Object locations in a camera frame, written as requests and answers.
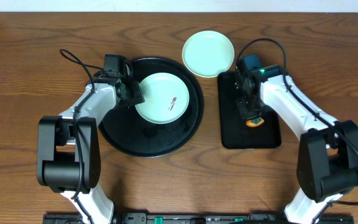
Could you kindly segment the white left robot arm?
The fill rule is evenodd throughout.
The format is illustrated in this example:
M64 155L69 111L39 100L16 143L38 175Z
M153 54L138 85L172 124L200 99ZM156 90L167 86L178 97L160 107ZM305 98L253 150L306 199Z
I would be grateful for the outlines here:
M82 223L111 223L114 204L99 183L98 126L112 110L144 102L133 78L95 78L67 110L38 126L37 180L67 198Z

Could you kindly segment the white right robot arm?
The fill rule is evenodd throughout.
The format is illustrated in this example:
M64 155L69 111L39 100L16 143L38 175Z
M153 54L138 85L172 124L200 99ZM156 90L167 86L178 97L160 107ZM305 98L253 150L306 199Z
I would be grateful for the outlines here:
M279 65L237 65L244 94L244 118L273 111L298 138L296 176L300 189L285 207L290 223L316 223L332 204L358 186L358 127L338 121L316 106Z

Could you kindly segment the yellow plate with stain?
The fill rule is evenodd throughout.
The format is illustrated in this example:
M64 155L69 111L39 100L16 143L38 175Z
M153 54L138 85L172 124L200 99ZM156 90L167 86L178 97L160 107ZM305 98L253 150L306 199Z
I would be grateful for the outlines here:
M183 60L185 67L194 75L203 78L214 78L230 69L231 63L217 60Z

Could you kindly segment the orange green scrub sponge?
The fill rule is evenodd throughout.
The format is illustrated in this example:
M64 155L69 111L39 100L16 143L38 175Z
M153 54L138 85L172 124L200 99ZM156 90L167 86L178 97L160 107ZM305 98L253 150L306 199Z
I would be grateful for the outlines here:
M264 124L263 118L255 118L255 119L250 119L250 120L246 121L246 126L248 126L250 128L256 128L262 124Z

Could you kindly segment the black rectangular tray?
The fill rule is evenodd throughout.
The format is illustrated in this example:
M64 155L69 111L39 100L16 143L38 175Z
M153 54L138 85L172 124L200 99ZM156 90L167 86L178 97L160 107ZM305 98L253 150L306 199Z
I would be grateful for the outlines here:
M219 118L221 142L227 149L269 149L281 146L278 114L269 111L262 117L264 123L249 127L241 118L235 99L241 96L235 86L234 72L218 75Z

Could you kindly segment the plain mint green plate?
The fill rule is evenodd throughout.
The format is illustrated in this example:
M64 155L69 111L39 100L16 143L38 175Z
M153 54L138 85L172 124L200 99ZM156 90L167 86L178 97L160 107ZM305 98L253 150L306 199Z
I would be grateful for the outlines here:
M234 46L222 33L204 30L193 34L182 48L182 60L217 60L233 63Z

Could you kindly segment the round black tray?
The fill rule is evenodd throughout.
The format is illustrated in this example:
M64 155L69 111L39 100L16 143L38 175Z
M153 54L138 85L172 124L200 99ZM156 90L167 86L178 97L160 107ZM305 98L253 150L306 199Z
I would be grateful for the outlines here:
M109 111L99 130L105 140L117 150L137 157L158 157L185 145L200 126L203 111L203 92L195 76L181 63L163 57L144 57L132 61L138 82L158 73L171 73L188 87L189 105L177 120L167 124L146 121L134 106Z

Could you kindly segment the mint plate with red stain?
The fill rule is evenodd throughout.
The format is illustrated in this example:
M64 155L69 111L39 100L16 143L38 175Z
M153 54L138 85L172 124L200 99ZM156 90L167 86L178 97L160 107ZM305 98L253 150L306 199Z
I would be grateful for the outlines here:
M135 106L145 120L167 124L177 120L187 109L190 92L185 82L171 73L155 73L139 83L144 102Z

